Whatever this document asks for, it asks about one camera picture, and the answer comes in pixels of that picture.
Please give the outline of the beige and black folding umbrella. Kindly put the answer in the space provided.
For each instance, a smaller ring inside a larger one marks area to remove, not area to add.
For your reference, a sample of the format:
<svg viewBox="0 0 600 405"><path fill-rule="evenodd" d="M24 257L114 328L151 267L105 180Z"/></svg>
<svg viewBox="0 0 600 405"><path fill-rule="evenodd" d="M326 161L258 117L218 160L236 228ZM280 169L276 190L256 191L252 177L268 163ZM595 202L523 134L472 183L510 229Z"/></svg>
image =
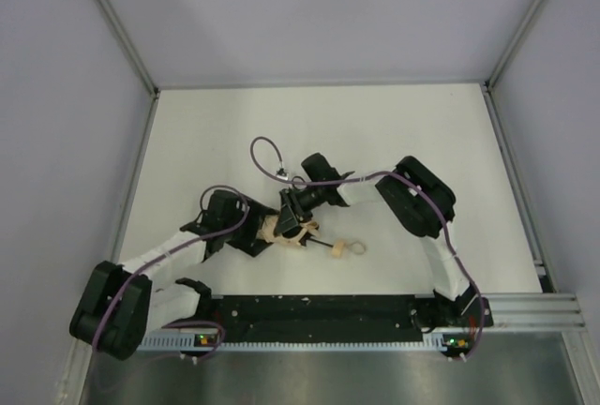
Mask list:
<svg viewBox="0 0 600 405"><path fill-rule="evenodd" d="M325 242L321 239L320 225L315 220L301 222L290 231L276 234L276 216L267 217L257 231L257 239L267 244L275 244L288 248L306 248L309 243L327 248L332 257L339 259L345 254L365 255L367 245L359 240L337 239Z"/></svg>

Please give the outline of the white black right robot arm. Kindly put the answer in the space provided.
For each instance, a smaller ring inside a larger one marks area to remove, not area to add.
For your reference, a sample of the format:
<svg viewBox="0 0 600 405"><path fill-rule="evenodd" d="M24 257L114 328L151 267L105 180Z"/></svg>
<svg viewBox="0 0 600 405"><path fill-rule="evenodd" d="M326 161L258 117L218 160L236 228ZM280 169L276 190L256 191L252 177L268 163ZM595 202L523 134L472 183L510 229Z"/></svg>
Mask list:
<svg viewBox="0 0 600 405"><path fill-rule="evenodd" d="M456 195L417 158L406 156L393 170L352 178L315 153L302 162L309 181L291 181L280 191L275 237L293 239L308 228L323 204L350 207L383 202L408 233L420 240L431 269L434 294L459 317L485 324L484 298L452 242Z"/></svg>

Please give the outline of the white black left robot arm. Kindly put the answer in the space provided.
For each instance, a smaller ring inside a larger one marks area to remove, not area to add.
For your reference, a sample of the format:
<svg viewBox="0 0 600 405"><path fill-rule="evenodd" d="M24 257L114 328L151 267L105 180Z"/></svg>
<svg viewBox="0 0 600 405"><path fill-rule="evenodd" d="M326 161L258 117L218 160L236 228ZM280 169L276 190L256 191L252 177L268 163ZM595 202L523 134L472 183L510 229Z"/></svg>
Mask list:
<svg viewBox="0 0 600 405"><path fill-rule="evenodd" d="M165 242L127 262L95 266L69 323L72 337L123 361L155 330L208 323L212 291L187 272L225 246L258 256L269 246L259 233L278 211L231 187L203 195L208 204Z"/></svg>

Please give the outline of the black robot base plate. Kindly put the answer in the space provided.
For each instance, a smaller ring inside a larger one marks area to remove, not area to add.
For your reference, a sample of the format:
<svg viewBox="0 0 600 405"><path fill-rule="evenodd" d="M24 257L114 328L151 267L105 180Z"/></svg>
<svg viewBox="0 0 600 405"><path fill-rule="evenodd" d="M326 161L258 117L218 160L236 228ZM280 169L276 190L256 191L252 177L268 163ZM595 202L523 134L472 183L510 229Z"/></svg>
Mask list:
<svg viewBox="0 0 600 405"><path fill-rule="evenodd" d="M230 343L417 342L442 328L476 328L434 295L224 295L195 320L219 323ZM493 324L486 310L485 327Z"/></svg>

